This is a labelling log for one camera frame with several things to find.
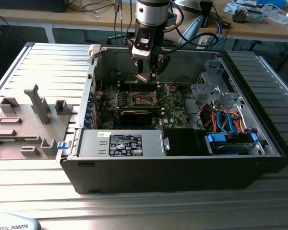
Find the wooden desk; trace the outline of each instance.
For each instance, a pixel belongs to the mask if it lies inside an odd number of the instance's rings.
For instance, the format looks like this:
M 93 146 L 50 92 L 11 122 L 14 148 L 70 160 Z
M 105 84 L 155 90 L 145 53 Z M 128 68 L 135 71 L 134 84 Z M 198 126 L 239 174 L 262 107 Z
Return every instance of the wooden desk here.
M 95 2 L 96 0 L 82 0 L 83 5 Z M 234 23 L 232 14 L 223 12 L 229 0 L 217 0 L 216 9 L 218 14 L 226 22 L 231 23 L 231 29 L 228 38 L 259 40 L 259 41 L 278 41 L 288 42 L 288 24 L 281 25 L 267 18 L 263 23 Z M 111 4 L 111 0 L 105 0 L 101 4 L 88 6 L 87 9 L 96 9 Z M 81 10 L 80 2 L 76 1 L 71 5 L 73 8 Z M 83 29 L 83 30 L 103 30 L 113 31 L 114 26 L 114 10 L 113 6 L 109 6 L 98 10 L 99 18 L 88 15 L 85 12 L 76 12 L 67 9 L 65 13 L 54 13 L 48 11 L 25 11 L 25 10 L 2 10 L 0 15 L 10 25 L 35 26 L 43 27 L 46 31 L 48 41 L 55 43 L 53 37 L 53 28 L 65 29 Z M 134 31 L 135 22 L 135 4 L 132 4 L 132 24 L 130 31 Z M 123 31 L 126 31 L 130 21 L 130 7 L 128 3 L 123 3 Z M 120 31 L 120 14 L 117 16 L 117 30 Z M 201 28 L 200 32 L 216 33 L 215 22 L 210 20 L 207 28 Z

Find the motherboard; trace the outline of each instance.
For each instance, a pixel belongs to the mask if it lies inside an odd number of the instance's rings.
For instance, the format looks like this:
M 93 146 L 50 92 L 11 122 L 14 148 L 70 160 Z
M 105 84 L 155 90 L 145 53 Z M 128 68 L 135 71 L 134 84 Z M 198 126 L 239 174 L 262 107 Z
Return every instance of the motherboard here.
M 185 90 L 177 84 L 157 84 L 132 90 L 130 85 L 109 86 L 96 92 L 99 129 L 189 128 L 183 109 Z

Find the power supply label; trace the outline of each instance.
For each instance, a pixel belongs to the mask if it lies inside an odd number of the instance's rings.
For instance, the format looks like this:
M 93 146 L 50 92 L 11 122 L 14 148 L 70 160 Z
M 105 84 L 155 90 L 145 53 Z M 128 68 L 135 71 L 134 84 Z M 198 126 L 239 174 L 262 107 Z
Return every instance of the power supply label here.
M 143 156 L 142 135 L 110 135 L 111 157 Z

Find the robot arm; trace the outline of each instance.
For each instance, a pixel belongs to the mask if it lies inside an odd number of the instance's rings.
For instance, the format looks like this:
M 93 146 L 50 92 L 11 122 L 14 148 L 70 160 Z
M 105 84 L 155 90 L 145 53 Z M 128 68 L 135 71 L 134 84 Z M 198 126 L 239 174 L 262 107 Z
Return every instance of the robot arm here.
M 164 33 L 174 30 L 177 15 L 169 12 L 169 0 L 137 0 L 135 38 L 128 41 L 131 59 L 136 66 L 136 77 L 144 82 L 154 81 L 161 74 L 170 56 L 161 49 Z M 144 72 L 147 61 L 149 71 Z

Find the green circuit board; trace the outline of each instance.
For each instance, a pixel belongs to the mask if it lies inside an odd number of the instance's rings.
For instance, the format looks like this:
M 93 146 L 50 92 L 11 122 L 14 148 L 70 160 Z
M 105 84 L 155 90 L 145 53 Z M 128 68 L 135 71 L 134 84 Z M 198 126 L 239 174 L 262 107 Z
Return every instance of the green circuit board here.
M 119 118 L 119 108 L 116 105 L 117 90 L 105 90 L 106 106 L 100 109 L 100 129 L 161 129 L 161 128 L 190 128 L 187 116 L 182 108 L 182 94 L 180 90 L 171 92 L 168 97 L 160 101 L 158 108 L 164 108 L 164 114 L 153 116 L 152 123 L 146 126 L 122 126 Z M 157 91 L 157 100 L 167 95 L 166 89 Z

